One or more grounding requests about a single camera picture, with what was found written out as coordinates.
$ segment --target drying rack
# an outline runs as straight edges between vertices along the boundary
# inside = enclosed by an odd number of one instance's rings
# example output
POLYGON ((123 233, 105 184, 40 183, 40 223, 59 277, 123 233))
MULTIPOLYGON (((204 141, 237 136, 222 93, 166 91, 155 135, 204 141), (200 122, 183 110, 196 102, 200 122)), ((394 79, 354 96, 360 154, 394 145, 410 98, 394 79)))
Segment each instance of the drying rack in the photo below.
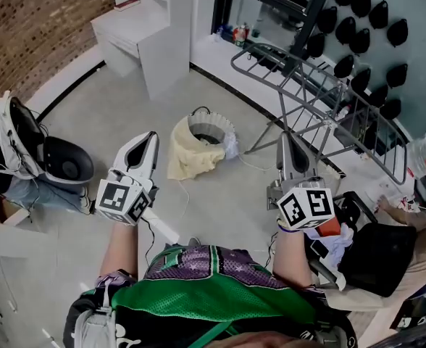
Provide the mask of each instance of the drying rack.
POLYGON ((319 67, 313 65, 304 61, 302 58, 267 43, 254 43, 248 46, 231 59, 231 66, 236 71, 276 90, 282 112, 281 116, 267 123, 267 127, 263 133, 258 137, 254 145, 245 152, 246 154, 277 143, 276 139, 259 145, 270 128, 275 124, 282 123, 284 131, 292 130, 293 135, 299 136, 305 143, 313 147, 316 147, 313 144, 314 140, 319 131, 323 129, 325 133, 316 153, 316 161, 359 149, 378 164, 395 183, 401 185, 405 182, 407 161, 406 142, 403 136, 391 121, 386 120, 379 113, 378 108, 367 103, 342 80, 326 72, 324 70, 325 67, 322 65, 319 65, 319 67), (289 68, 288 63, 291 63, 291 71, 284 75, 282 72, 286 65, 286 68, 289 68), (300 84, 297 91, 294 91, 297 88, 295 87, 295 82, 300 84), (286 109, 285 97, 297 102, 296 106, 289 111, 286 109), (350 112, 341 120, 336 120, 335 117, 343 109, 347 100, 353 100, 354 107, 352 102, 350 112), (321 110, 321 107, 317 108, 315 106, 318 101, 326 105, 330 103, 331 107, 326 111, 321 110), (292 127, 289 127, 288 116, 297 111, 300 111, 300 114, 292 127), (304 112, 309 112, 309 114, 306 114, 309 116, 309 121, 304 128, 296 128, 304 112), (375 142, 372 149, 368 149, 364 145, 365 132, 368 125, 377 125, 375 142), (305 134, 312 131, 316 132, 311 142, 306 141, 304 138, 305 134), (330 134, 335 131, 337 132, 338 139, 344 140, 341 143, 342 148, 328 154, 323 154, 330 134), (377 147, 381 144, 385 145, 383 156, 377 152, 377 147), (394 145, 392 147, 394 149, 393 153, 387 151, 388 145, 392 144, 394 145), (397 147, 404 149, 402 153, 397 154, 397 147))

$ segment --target person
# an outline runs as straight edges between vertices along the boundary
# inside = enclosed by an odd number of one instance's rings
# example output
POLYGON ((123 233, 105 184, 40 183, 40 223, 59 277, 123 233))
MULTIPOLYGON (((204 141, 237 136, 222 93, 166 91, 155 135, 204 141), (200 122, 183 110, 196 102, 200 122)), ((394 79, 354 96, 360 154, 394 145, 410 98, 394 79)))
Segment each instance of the person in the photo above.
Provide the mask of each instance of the person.
POLYGON ((411 262, 400 284, 389 297, 379 297, 361 289, 327 290, 325 291, 325 296, 327 303, 332 308, 350 311, 370 311, 394 305, 400 307, 404 300, 413 296, 426 284, 426 207, 421 212, 406 212, 392 206, 385 196, 381 196, 377 204, 381 210, 390 215, 396 222, 416 228, 417 240, 414 245, 411 262))
MULTIPOLYGON (((21 123, 21 115, 17 114, 14 109, 12 119, 16 126, 21 123)), ((5 160, 0 146, 0 170, 3 167, 5 167, 5 160)), ((27 210, 34 204, 42 204, 46 207, 59 207, 88 215, 92 208, 87 188, 72 193, 52 186, 42 177, 23 180, 9 173, 0 173, 0 195, 27 210)))
POLYGON ((303 232, 278 229, 272 273, 245 250, 191 239, 167 246, 137 282, 137 253, 138 226, 115 223, 95 288, 68 313, 66 348, 321 348, 320 329, 340 339, 331 347, 356 347, 348 319, 312 286, 303 232))

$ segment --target brick wall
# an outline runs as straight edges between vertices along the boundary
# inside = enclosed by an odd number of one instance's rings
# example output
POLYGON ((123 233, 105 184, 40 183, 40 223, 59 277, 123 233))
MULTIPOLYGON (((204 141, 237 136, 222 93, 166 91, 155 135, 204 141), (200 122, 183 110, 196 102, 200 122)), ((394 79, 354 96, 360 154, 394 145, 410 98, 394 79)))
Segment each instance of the brick wall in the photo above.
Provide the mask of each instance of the brick wall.
POLYGON ((114 0, 0 0, 0 95, 26 102, 96 44, 90 21, 114 0))

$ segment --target jeans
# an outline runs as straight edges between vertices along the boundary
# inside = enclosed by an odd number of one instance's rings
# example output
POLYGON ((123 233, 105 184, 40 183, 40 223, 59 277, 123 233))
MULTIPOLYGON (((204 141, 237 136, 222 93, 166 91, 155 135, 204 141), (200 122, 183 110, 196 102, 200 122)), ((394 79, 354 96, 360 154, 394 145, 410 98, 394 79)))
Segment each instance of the jeans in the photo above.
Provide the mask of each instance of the jeans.
POLYGON ((53 187, 36 179, 25 181, 12 178, 10 187, 4 196, 13 202, 30 209, 32 204, 42 204, 45 207, 59 207, 66 210, 80 212, 81 203, 79 194, 71 194, 60 188, 53 187))

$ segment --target concrete floor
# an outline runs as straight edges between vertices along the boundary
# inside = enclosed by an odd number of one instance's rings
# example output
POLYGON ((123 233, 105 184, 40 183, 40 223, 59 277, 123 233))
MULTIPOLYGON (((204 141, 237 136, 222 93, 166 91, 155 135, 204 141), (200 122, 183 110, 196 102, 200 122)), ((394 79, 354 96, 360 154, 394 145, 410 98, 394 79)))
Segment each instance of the concrete floor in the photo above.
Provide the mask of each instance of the concrete floor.
MULTIPOLYGON (((96 164, 93 191, 124 143, 140 133, 156 131, 160 153, 153 178, 160 191, 154 212, 179 234, 180 243, 198 236, 204 243, 247 249, 264 264, 270 236, 275 232, 276 212, 266 211, 266 185, 277 176, 275 169, 253 169, 239 159, 223 161, 216 170, 183 183, 190 195, 186 210, 186 193, 178 182, 166 178, 171 130, 198 106, 208 106, 235 125, 241 150, 254 141, 267 122, 250 106, 197 72, 190 72, 168 92, 149 100, 140 75, 118 78, 103 67, 54 108, 43 123, 51 135, 83 147, 92 156, 96 164)), ((273 130, 269 138, 275 138, 277 133, 273 130)), ((272 167, 275 147, 243 159, 259 167, 272 167)), ((50 347, 41 329, 61 342, 69 306, 86 287, 92 287, 98 275, 112 223, 97 215, 86 217, 38 207, 33 223, 21 225, 47 233, 50 246, 29 259, 1 259, 14 295, 9 293, 0 273, 5 330, 10 347, 50 347), (13 299, 16 313, 7 304, 13 299)), ((149 261, 165 241, 156 231, 149 261)), ((146 269, 143 255, 151 243, 145 225, 140 227, 139 242, 141 274, 146 269)))

